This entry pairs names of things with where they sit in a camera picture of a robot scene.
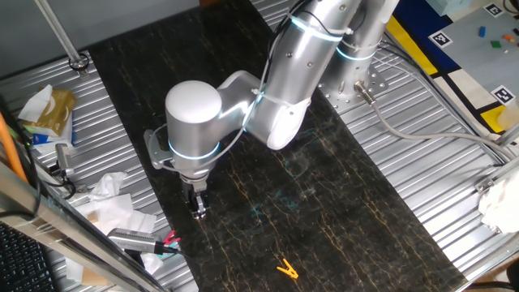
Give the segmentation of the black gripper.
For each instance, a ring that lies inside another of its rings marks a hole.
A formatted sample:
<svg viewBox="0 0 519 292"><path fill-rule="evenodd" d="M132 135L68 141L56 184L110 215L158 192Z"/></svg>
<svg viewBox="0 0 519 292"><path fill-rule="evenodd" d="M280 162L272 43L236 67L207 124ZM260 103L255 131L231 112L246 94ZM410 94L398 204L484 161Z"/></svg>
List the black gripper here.
<svg viewBox="0 0 519 292"><path fill-rule="evenodd" d="M182 182L182 193L193 217L196 220L205 218L210 209L208 191L195 191L192 184Z"/></svg>

